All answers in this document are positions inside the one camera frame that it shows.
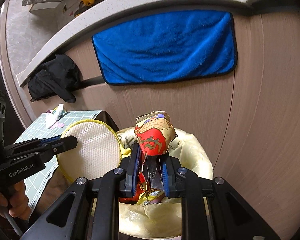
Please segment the person's left hand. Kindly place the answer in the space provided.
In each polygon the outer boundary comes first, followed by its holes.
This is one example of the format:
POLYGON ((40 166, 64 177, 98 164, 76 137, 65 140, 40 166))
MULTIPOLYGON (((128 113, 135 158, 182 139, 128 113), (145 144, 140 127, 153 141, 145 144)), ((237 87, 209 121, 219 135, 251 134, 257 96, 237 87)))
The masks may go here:
POLYGON ((9 214, 15 218, 18 217, 22 220, 28 220, 32 210, 28 206, 29 198, 25 194, 25 183, 20 181, 14 185, 15 192, 11 196, 10 200, 7 200, 2 193, 0 193, 0 215, 5 217, 2 211, 3 207, 7 207, 9 204, 11 208, 9 209, 9 214))

